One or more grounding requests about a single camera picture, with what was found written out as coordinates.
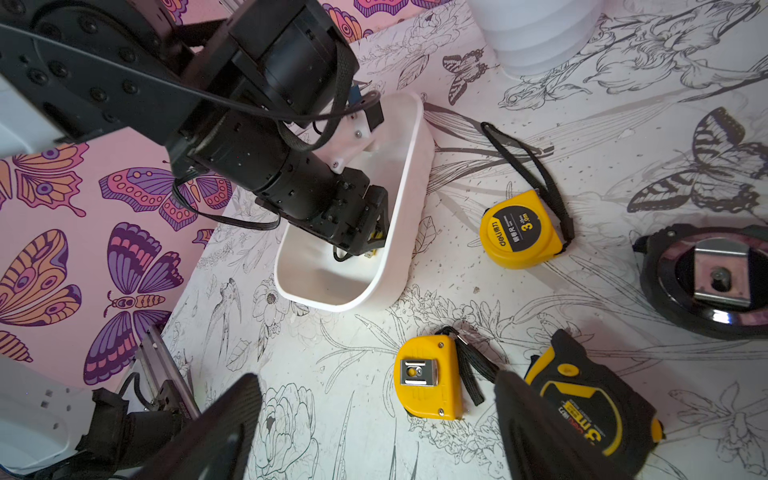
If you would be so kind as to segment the white storage box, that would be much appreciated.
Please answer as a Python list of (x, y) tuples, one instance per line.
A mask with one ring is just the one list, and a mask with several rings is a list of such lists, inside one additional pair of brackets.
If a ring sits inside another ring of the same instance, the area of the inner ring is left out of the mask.
[(403, 292), (435, 155), (422, 100), (401, 91), (344, 118), (315, 151), (338, 180), (318, 219), (287, 227), (274, 280), (284, 298), (329, 312), (373, 311)]

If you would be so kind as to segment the yellow tape measure with clip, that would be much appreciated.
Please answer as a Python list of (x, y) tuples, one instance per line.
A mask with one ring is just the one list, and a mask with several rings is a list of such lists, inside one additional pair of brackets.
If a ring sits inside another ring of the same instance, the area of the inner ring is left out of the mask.
[(409, 415), (455, 421), (463, 416), (464, 394), (475, 406), (485, 401), (476, 377), (493, 383), (499, 371), (457, 329), (444, 326), (400, 348), (394, 363), (394, 389)]

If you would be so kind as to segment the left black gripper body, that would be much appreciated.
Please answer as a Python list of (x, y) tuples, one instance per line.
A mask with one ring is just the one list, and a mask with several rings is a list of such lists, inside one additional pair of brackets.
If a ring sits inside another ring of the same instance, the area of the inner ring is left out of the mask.
[(348, 256), (387, 239), (388, 191), (358, 169), (335, 174), (321, 161), (289, 163), (257, 203)]

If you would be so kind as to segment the yellow tape measure round label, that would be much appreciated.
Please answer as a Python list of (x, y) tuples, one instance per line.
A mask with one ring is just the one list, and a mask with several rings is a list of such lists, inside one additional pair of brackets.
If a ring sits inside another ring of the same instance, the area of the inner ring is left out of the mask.
[(489, 122), (480, 130), (530, 185), (484, 212), (478, 237), (487, 256), (503, 268), (524, 270), (566, 252), (576, 229), (553, 176), (527, 144)]

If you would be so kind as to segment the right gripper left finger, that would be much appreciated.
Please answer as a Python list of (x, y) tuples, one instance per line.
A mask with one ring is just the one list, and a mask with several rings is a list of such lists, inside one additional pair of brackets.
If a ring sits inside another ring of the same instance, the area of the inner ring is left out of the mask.
[(133, 475), (135, 479), (242, 479), (262, 394), (248, 373)]

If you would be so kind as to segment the black yellow tape measure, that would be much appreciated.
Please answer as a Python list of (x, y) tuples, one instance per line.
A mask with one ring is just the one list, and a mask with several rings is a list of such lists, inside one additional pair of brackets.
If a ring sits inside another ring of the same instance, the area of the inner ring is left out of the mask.
[(664, 438), (657, 410), (563, 329), (532, 358), (525, 382), (578, 434), (629, 474), (637, 474)]

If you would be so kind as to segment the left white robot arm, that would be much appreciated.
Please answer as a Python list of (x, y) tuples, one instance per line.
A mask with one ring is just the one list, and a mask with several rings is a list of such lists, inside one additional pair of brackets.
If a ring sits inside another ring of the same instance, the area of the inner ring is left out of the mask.
[(161, 1), (5, 1), (1, 153), (131, 128), (166, 149), (184, 211), (183, 185), (215, 173), (275, 216), (242, 228), (288, 222), (345, 260), (389, 230), (387, 190), (316, 154), (345, 120), (382, 123), (379, 93), (353, 89), (358, 67), (315, 1), (248, 1), (185, 25)]

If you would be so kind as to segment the black round tape measure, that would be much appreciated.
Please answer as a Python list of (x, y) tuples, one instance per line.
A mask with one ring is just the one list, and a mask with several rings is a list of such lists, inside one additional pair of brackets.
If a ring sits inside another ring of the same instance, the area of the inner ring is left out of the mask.
[(723, 340), (767, 338), (767, 229), (675, 224), (642, 236), (640, 284), (662, 317)]

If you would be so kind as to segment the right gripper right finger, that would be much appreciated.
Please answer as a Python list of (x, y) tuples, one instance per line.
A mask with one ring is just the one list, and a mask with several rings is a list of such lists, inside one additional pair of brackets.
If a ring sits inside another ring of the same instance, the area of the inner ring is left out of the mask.
[(535, 394), (514, 372), (496, 375), (495, 404), (514, 479), (628, 479), (630, 476)]

